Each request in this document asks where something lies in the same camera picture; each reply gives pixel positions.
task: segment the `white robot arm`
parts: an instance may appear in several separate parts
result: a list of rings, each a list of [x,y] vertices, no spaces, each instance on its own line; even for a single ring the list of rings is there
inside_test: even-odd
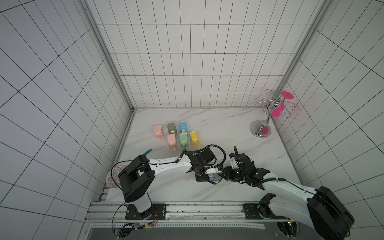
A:
[[[224,153],[221,163],[210,164],[216,158],[209,147],[218,147]],[[138,156],[119,174],[125,202],[132,202],[143,219],[152,212],[152,202],[146,194],[148,187],[158,186],[193,171],[198,178],[208,181],[206,172],[216,172],[225,180],[258,187],[266,195],[257,205],[264,219],[284,216],[314,228],[325,240],[344,239],[354,223],[354,218],[337,197],[326,187],[314,189],[280,178],[268,170],[256,168],[253,161],[236,147],[231,153],[231,166],[223,168],[225,152],[216,145],[208,145],[198,151],[186,151],[179,157],[147,159]]]

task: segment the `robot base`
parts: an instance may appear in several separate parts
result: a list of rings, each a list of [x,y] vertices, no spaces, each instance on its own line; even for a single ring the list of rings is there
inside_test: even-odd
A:
[[[129,204],[127,208],[127,213],[125,215],[126,220],[155,220],[155,213],[157,211],[159,214],[158,220],[163,220],[166,218],[166,204],[152,204],[152,207],[143,213],[139,213],[133,204]]]
[[[245,213],[245,219],[248,220],[263,220],[266,219],[260,215],[260,211],[258,209],[258,204],[244,204],[243,210]],[[269,219],[286,219],[286,217],[282,216],[271,216]]]

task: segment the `pink soap dispenser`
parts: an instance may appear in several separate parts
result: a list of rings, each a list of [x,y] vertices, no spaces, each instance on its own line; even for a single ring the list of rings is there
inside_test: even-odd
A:
[[[156,125],[155,126],[155,138],[158,138],[159,141],[163,138],[163,126]]]
[[[173,148],[174,151],[176,151],[176,147],[177,147],[177,144],[176,144],[176,135],[174,134],[169,134],[167,136],[167,139],[168,139],[168,147],[169,148]]]

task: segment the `mounting plate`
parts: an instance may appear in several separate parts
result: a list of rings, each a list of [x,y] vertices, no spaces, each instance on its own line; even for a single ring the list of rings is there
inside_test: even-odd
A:
[[[243,210],[245,213],[245,219],[248,220],[263,220],[263,218],[259,215],[259,211],[257,210],[258,204],[243,204]],[[286,217],[282,216],[273,216],[271,219],[285,219]]]
[[[166,218],[166,210],[167,210],[167,205],[166,204],[153,204],[153,210],[157,211],[159,214],[158,219],[159,220],[164,220]],[[147,219],[145,220],[155,220],[156,215],[151,214]],[[129,204],[127,208],[127,213],[125,214],[125,219],[126,220],[143,220],[140,218],[140,214],[138,213],[135,205]]]

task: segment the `soap dispenser bottle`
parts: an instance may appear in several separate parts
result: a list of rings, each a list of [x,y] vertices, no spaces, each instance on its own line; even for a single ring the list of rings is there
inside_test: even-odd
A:
[[[155,126],[155,138],[158,138],[159,141],[163,138],[163,126],[156,125]]]
[[[167,136],[167,139],[168,139],[168,147],[169,148],[173,148],[174,151],[176,151],[176,147],[177,147],[177,144],[176,144],[176,135],[174,134],[169,134]]]
[[[168,128],[168,134],[177,134],[176,125],[174,122],[169,122],[167,125]]]
[[[180,132],[180,145],[182,147],[188,146],[188,129],[187,124],[183,121],[179,124],[179,132]]]
[[[192,145],[200,144],[200,146],[202,146],[201,143],[199,142],[199,137],[197,136],[197,132],[192,131],[189,133],[189,135],[191,136]]]

